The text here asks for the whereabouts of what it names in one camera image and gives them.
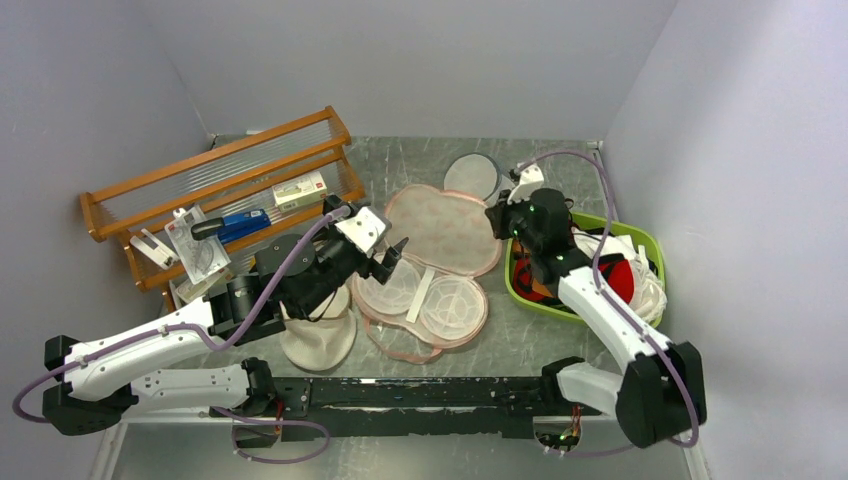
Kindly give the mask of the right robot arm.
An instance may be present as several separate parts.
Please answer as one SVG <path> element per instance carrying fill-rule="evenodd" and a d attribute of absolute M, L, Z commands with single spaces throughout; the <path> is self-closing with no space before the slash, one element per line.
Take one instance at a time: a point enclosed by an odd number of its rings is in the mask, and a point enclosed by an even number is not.
<path fill-rule="evenodd" d="M 539 391 L 550 413 L 574 404 L 614 418 L 631 445 L 647 448 L 688 433 L 698 441 L 707 420 L 702 359 L 689 342 L 675 343 L 636 314 L 581 251 L 564 195 L 541 188 L 514 201 L 509 190 L 485 211 L 497 239 L 518 242 L 532 277 L 578 315 L 615 358 L 619 373 L 576 357 L 544 373 Z"/>

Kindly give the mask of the floral mesh bra laundry bag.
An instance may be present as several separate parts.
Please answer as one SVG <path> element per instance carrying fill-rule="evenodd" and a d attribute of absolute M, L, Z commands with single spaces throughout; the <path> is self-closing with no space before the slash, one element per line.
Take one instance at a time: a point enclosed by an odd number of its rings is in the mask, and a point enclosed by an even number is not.
<path fill-rule="evenodd" d="M 388 357 L 428 363 L 462 347 L 483 329 L 489 303 L 478 277 L 491 271 L 502 252 L 485 216 L 484 202 L 458 191 L 409 185 L 386 205 L 392 227 L 377 258 L 407 242 L 386 284 L 356 277 L 352 296 L 369 339 Z M 393 351 L 374 330 L 402 329 L 430 347 L 426 355 Z"/>

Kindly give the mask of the orange bra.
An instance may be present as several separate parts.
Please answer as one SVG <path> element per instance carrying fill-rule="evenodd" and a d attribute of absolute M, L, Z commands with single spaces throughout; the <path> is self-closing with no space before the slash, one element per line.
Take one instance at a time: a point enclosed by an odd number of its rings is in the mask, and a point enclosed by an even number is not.
<path fill-rule="evenodd" d="M 529 283 L 529 299 L 535 302 L 552 301 L 556 296 L 544 285 L 533 279 Z"/>

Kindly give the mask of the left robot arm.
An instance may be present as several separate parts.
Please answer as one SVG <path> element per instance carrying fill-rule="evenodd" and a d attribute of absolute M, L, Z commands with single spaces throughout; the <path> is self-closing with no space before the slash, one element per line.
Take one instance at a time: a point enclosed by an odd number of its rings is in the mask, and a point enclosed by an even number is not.
<path fill-rule="evenodd" d="M 256 253 L 253 273 L 234 278 L 225 293 L 123 334 L 48 340 L 45 365 L 56 383 L 42 393 L 38 422 L 78 436 L 150 411 L 219 407 L 247 417 L 271 411 L 278 393 L 264 360 L 211 370 L 174 365 L 280 333 L 286 318 L 314 320 L 315 310 L 354 275 L 386 283 L 408 242 L 402 238 L 377 255 L 379 231 L 349 234 L 334 224 L 318 235 L 321 246 L 309 234 L 278 238 Z"/>

